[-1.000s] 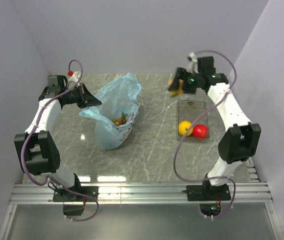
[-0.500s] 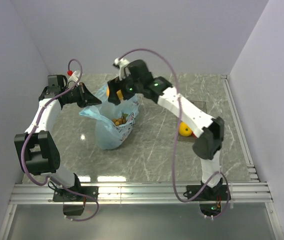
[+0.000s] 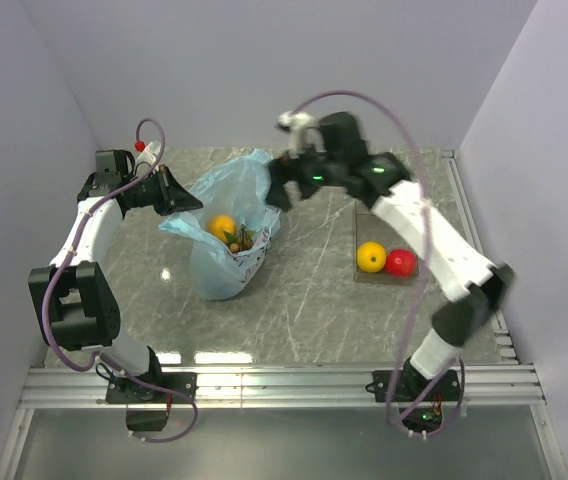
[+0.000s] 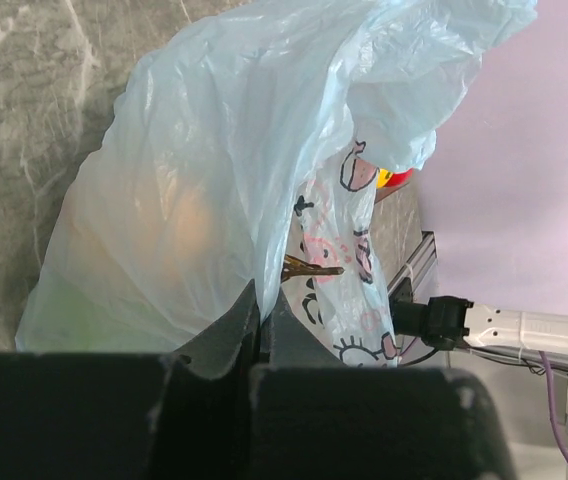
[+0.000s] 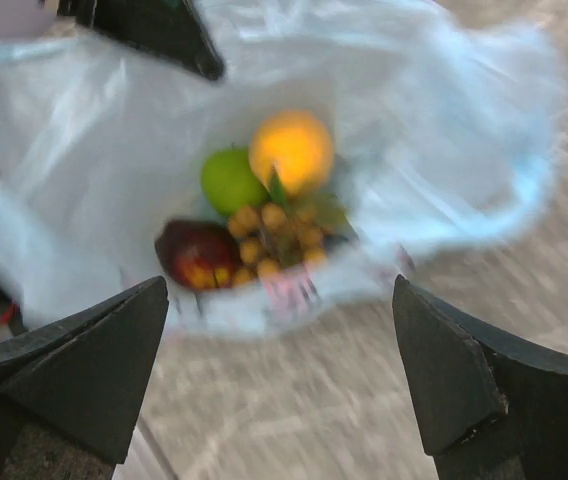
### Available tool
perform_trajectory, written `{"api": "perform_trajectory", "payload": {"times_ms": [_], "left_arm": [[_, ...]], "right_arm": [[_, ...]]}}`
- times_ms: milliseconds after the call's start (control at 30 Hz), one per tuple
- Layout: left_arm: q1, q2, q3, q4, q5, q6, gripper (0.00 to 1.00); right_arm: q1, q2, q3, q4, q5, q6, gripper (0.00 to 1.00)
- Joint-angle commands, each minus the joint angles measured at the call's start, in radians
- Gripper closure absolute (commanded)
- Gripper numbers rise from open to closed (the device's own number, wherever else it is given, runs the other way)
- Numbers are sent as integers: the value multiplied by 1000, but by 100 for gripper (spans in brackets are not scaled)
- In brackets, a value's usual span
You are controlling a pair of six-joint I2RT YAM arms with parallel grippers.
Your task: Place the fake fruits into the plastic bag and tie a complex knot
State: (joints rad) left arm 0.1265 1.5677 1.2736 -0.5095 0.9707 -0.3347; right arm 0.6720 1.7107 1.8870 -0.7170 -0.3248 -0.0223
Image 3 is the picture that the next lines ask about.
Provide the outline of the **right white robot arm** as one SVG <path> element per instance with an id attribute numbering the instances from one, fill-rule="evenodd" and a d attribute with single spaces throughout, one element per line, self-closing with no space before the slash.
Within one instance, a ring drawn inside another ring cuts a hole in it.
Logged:
<path id="1" fill-rule="evenodd" d="M 447 368 L 495 313 L 509 290 L 514 272 L 473 248 L 425 198 L 420 183 L 393 154 L 373 154 L 362 138 L 357 118 L 337 112 L 320 119 L 305 112 L 284 112 L 278 127 L 289 135 L 288 149 L 268 164 L 268 205 L 291 209 L 285 189 L 298 186 L 301 199 L 322 187 L 338 187 L 390 226 L 424 262 L 446 302 L 408 360 L 404 386 L 426 399 Z"/>

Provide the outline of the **light blue plastic bag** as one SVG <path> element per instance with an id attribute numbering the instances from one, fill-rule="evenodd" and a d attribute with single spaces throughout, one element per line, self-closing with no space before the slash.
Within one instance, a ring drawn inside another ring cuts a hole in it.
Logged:
<path id="1" fill-rule="evenodd" d="M 193 241 L 190 278 L 203 300 L 242 292 L 280 230 L 280 210 L 265 203 L 271 159 L 256 149 L 212 168 L 190 188 L 203 207 L 173 214 L 159 225 L 164 233 Z"/>

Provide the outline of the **red fake tomato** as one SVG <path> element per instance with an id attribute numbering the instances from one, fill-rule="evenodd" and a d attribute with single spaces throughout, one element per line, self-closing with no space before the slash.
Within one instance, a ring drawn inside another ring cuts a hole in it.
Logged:
<path id="1" fill-rule="evenodd" d="M 411 277 L 417 270 L 417 256 L 409 249 L 390 250 L 384 270 L 395 277 Z"/>

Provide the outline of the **orange fake orange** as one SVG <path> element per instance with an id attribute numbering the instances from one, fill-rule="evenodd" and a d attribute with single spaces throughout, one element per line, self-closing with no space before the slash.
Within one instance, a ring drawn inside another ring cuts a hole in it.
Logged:
<path id="1" fill-rule="evenodd" d="M 215 238 L 225 243 L 224 232 L 235 234 L 237 224 L 235 220 L 228 215 L 216 215 L 208 221 L 207 231 Z"/>

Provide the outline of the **yellow fake lemon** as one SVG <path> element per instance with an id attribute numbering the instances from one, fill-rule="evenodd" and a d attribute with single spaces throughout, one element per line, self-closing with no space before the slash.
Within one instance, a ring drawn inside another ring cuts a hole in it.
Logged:
<path id="1" fill-rule="evenodd" d="M 387 253 L 383 245 L 377 242 L 365 242 L 356 251 L 356 265 L 365 273 L 378 273 L 386 264 Z"/>

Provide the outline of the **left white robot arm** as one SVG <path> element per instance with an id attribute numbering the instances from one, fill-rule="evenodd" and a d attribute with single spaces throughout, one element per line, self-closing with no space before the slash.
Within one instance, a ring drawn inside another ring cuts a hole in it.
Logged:
<path id="1" fill-rule="evenodd" d="M 153 402 L 166 379 L 155 352 L 121 327 L 118 303 L 101 264 L 126 214 L 152 208 L 160 216 L 203 204 L 161 164 L 158 141 L 137 142 L 139 151 L 101 150 L 96 170 L 77 195 L 77 215 L 59 253 L 33 269 L 28 287 L 45 343 L 70 369 L 86 372 L 97 361 L 120 377 L 141 401 Z"/>

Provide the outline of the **brown fake longan bunch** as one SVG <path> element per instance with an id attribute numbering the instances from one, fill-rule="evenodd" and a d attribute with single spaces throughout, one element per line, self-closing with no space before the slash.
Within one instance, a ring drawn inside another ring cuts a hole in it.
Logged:
<path id="1" fill-rule="evenodd" d="M 250 250 L 254 246 L 253 236 L 255 234 L 255 231 L 249 230 L 244 224 L 241 224 L 235 234 L 224 232 L 225 243 L 232 254 L 238 254 Z"/>

